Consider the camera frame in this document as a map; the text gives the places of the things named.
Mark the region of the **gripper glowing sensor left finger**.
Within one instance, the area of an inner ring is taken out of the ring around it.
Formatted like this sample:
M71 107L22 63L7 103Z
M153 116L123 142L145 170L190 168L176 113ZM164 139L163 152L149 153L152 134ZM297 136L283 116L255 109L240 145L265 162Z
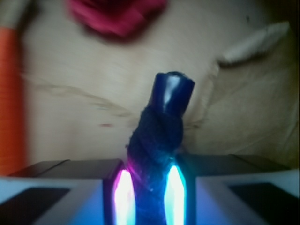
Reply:
M0 179L3 225L133 225L135 197L120 159L43 161Z

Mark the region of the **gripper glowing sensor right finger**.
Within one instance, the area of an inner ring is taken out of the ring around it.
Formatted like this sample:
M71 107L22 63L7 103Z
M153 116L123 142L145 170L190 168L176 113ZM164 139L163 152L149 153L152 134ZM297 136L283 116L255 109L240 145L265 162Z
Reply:
M165 204L169 225L297 225L300 172L256 155L180 154Z

